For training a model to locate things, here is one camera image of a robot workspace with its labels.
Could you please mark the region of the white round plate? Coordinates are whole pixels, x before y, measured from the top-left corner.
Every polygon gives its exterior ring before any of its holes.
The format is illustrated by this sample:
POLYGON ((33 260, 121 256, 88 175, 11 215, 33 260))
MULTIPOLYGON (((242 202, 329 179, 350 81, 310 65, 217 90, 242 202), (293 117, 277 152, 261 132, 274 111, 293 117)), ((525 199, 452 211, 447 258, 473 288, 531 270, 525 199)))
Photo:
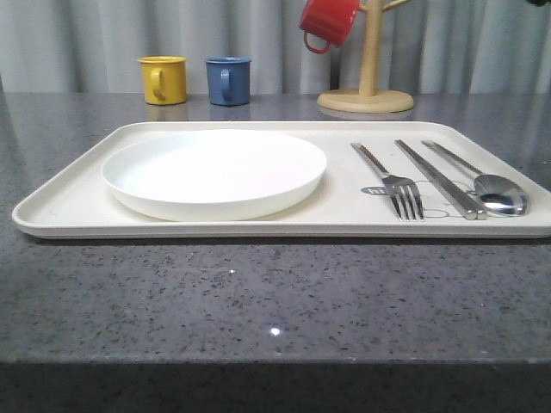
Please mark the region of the white round plate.
POLYGON ((243 129, 161 133, 112 154, 102 177, 135 212, 172 221, 254 219, 307 198, 327 159, 318 146, 243 129))

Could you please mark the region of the silver metal fork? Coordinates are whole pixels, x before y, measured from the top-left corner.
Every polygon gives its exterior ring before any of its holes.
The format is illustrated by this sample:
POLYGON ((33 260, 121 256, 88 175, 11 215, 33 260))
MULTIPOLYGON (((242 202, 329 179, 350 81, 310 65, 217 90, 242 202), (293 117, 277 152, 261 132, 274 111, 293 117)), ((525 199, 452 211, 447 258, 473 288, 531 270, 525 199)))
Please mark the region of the silver metal fork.
POLYGON ((410 178, 389 173, 365 145, 352 143, 351 146, 379 175, 399 220, 424 221, 424 209, 417 184, 410 178))

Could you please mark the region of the silver metal spoon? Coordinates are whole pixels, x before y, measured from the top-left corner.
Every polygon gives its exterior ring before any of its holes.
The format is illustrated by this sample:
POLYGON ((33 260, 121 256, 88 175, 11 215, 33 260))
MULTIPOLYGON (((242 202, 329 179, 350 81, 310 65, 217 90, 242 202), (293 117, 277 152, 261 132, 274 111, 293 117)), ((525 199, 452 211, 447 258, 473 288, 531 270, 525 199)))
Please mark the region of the silver metal spoon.
POLYGON ((432 140, 422 140, 441 157, 460 165, 474 174, 474 192, 482 205, 492 213, 505 216, 521 216, 528 210, 527 194, 510 179, 482 172, 454 152, 432 140))

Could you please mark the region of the cream rabbit serving tray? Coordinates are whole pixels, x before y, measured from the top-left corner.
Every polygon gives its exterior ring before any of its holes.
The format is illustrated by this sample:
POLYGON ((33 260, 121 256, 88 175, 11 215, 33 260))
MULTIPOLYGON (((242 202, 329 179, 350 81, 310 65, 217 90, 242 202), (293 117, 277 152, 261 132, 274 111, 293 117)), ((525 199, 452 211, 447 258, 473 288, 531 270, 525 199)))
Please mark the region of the cream rabbit serving tray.
POLYGON ((113 237, 547 237, 550 193, 476 145, 455 129, 416 121, 145 122, 109 134, 13 210, 18 227, 46 238, 113 237), (319 185, 302 202, 254 219, 172 221, 121 204, 102 177, 104 162, 117 151, 161 133, 243 129, 282 133, 324 152, 327 166, 319 185), (407 144, 456 184, 462 194, 473 178, 422 144, 432 140, 480 170, 514 181, 528 196, 524 215, 491 214, 469 220, 445 199, 399 148, 407 144), (424 221, 400 221, 381 179, 355 151, 365 145, 389 173, 418 186, 424 221))

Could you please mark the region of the blue enamel mug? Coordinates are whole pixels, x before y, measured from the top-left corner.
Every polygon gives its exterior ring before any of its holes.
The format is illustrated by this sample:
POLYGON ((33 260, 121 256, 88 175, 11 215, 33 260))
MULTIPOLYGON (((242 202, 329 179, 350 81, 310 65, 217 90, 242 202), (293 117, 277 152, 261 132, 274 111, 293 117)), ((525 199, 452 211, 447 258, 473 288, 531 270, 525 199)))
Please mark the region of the blue enamel mug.
POLYGON ((218 106, 248 104, 251 96, 250 66, 248 57, 206 59, 210 103, 218 106))

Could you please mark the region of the wooden mug tree stand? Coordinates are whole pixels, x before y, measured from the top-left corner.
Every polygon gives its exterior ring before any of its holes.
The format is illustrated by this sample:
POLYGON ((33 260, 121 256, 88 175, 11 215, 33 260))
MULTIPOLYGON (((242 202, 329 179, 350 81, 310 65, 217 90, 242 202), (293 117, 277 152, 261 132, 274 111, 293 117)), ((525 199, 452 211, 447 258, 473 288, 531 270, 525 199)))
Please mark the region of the wooden mug tree stand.
POLYGON ((366 14, 362 46, 362 62, 357 89, 335 89, 321 93, 318 105, 337 111, 387 114, 413 108, 411 95, 377 86, 383 14, 406 1, 365 1, 359 10, 366 14))

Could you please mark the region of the yellow enamel mug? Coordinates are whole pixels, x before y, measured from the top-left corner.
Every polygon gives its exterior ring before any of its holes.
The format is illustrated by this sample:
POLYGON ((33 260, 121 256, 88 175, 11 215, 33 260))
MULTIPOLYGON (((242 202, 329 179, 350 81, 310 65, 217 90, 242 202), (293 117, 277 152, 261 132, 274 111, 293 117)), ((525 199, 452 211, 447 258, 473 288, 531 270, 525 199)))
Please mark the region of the yellow enamel mug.
POLYGON ((148 56, 137 61, 146 103, 164 106, 188 100, 185 57, 148 56))

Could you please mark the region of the red enamel mug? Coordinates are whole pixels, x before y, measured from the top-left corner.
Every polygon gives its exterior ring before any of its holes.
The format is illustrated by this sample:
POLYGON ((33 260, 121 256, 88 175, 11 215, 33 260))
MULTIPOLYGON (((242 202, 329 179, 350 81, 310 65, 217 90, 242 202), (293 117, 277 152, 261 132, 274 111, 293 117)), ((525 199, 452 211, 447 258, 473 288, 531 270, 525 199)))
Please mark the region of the red enamel mug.
POLYGON ((307 50, 326 53, 330 46, 340 47, 348 37, 360 2, 356 0, 308 0, 300 18, 300 29, 307 50), (309 43, 308 35, 325 41, 322 48, 309 43))

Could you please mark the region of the grey curtain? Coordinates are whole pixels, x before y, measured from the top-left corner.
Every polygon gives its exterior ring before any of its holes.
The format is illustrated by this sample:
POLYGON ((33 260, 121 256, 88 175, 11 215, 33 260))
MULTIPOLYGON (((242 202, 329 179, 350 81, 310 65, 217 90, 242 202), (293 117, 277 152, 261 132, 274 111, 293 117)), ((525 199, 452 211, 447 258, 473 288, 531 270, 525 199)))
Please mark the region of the grey curtain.
MULTIPOLYGON (((4 1, 7 92, 139 92, 138 58, 187 59, 207 90, 209 57, 251 58, 255 94, 354 88, 363 22, 326 54, 309 52, 300 1, 4 1)), ((548 93, 550 9, 524 1, 412 1, 383 16, 378 84, 412 94, 548 93)))

